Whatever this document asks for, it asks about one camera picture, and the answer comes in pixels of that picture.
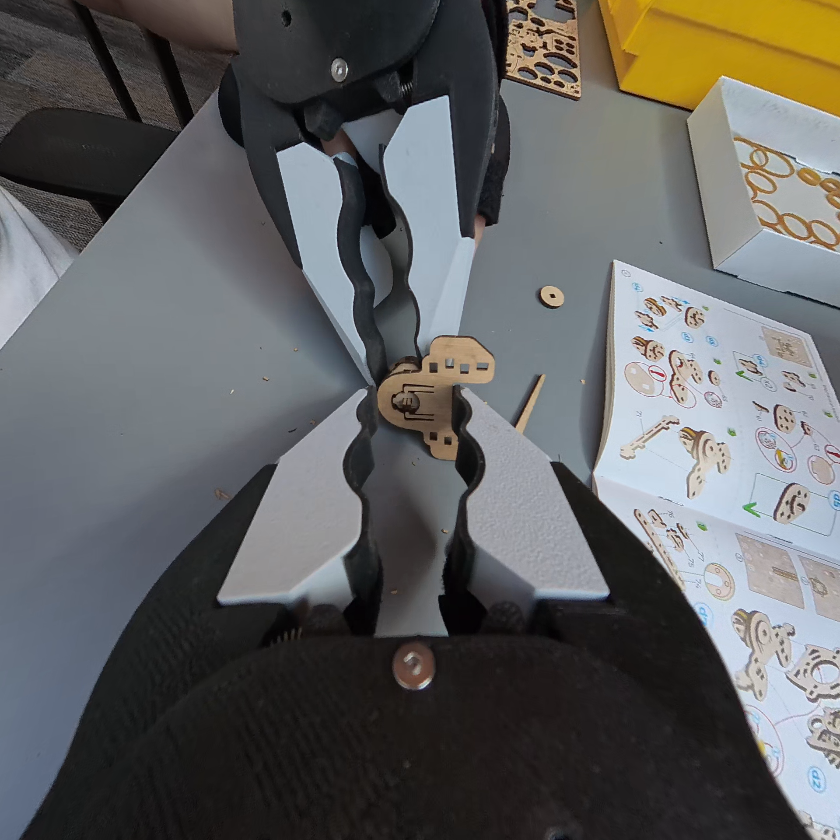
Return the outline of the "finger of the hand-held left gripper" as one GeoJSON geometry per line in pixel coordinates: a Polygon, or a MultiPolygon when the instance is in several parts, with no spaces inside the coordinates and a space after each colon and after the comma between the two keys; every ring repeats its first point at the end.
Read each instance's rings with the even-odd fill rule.
{"type": "Polygon", "coordinates": [[[276,155],[301,269],[367,384],[386,371],[373,309],[392,291],[390,256],[364,223],[361,172],[347,152],[300,143],[276,155]]]}
{"type": "Polygon", "coordinates": [[[444,95],[346,122],[343,131],[383,178],[411,244],[407,285],[417,309],[416,346],[459,333],[476,246],[462,235],[449,99],[444,95]]]}

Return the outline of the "thin wooden stick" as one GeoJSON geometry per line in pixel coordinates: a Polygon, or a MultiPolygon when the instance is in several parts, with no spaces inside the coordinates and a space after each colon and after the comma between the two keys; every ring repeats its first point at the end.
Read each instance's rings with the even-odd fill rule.
{"type": "Polygon", "coordinates": [[[536,403],[539,399],[539,395],[545,383],[546,376],[545,374],[538,374],[531,387],[529,392],[527,393],[524,402],[521,406],[521,410],[519,415],[514,423],[515,429],[520,433],[524,434],[526,427],[529,423],[529,419],[532,415],[533,409],[536,406],[536,403]]]}

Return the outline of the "person's white garment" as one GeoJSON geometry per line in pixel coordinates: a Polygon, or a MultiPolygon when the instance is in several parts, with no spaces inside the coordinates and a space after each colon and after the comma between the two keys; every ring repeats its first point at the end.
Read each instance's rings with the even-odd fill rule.
{"type": "Polygon", "coordinates": [[[1,345],[66,272],[78,251],[1,189],[1,345]]]}

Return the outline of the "person's left forearm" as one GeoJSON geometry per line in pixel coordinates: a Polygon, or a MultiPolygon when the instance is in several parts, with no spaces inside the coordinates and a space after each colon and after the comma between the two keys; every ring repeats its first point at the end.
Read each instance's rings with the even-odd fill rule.
{"type": "Polygon", "coordinates": [[[82,1],[190,49],[233,55],[238,46],[232,1],[82,1]]]}

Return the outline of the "open white cardboard box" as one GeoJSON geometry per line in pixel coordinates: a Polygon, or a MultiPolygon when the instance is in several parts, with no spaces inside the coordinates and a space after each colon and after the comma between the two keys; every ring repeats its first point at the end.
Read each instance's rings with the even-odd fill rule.
{"type": "Polygon", "coordinates": [[[760,225],[733,136],[839,175],[837,116],[721,77],[687,120],[712,265],[756,285],[838,307],[834,252],[760,225]]]}

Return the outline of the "white instruction booklet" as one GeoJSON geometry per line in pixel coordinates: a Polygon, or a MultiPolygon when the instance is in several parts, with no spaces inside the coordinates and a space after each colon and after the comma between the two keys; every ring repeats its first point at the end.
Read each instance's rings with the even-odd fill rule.
{"type": "Polygon", "coordinates": [[[612,263],[593,481],[706,627],[771,775],[838,838],[838,400],[810,335],[612,263]]]}

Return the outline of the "yellow plastic bin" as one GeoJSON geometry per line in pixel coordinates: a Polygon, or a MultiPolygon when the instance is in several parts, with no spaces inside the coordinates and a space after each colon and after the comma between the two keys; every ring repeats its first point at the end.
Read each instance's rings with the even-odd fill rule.
{"type": "Polygon", "coordinates": [[[619,88],[694,109],[720,77],[839,114],[838,1],[600,1],[619,88]]]}

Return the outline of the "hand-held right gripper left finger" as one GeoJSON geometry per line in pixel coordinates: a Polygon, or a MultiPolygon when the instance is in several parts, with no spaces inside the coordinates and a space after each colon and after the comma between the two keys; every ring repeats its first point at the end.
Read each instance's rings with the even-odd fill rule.
{"type": "Polygon", "coordinates": [[[220,605],[278,603],[301,615],[330,604],[378,617],[382,562],[364,494],[378,416],[375,389],[360,389],[278,460],[220,605]]]}

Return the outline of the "wooden model plate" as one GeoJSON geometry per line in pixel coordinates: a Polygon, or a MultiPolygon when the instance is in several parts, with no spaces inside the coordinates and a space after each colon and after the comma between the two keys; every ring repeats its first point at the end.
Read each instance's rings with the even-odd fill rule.
{"type": "Polygon", "coordinates": [[[420,433],[431,456],[455,460],[453,387],[487,383],[494,374],[492,353],[475,338],[441,335],[422,360],[407,356],[394,364],[377,391],[379,410],[391,425],[420,433]]]}

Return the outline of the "black office chair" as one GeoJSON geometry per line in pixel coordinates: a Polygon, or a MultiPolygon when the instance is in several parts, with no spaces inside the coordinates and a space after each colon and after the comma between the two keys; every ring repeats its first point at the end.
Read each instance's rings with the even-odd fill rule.
{"type": "Polygon", "coordinates": [[[78,2],[2,2],[2,182],[86,242],[194,114],[176,58],[78,2]]]}

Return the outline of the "person's left hand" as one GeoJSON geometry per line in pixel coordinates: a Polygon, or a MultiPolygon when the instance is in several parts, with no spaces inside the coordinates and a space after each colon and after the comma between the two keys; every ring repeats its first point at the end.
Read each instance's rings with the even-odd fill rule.
{"type": "Polygon", "coordinates": [[[507,106],[498,100],[497,131],[482,185],[475,222],[475,241],[478,246],[488,226],[497,224],[503,188],[508,174],[511,153],[511,132],[507,106]]]}

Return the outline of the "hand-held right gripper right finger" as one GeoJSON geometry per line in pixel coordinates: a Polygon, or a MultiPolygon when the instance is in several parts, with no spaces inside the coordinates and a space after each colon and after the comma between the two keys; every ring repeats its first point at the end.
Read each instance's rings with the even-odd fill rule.
{"type": "Polygon", "coordinates": [[[470,389],[453,389],[456,469],[466,484],[444,566],[448,605],[604,601],[609,588],[550,457],[470,389]]]}

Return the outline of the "laser-cut wooden parts sheet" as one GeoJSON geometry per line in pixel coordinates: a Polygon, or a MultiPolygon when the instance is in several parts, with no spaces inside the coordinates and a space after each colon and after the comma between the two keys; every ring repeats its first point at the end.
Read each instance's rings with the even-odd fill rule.
{"type": "Polygon", "coordinates": [[[580,40],[575,1],[508,1],[506,78],[569,99],[581,98],[580,40]]]}

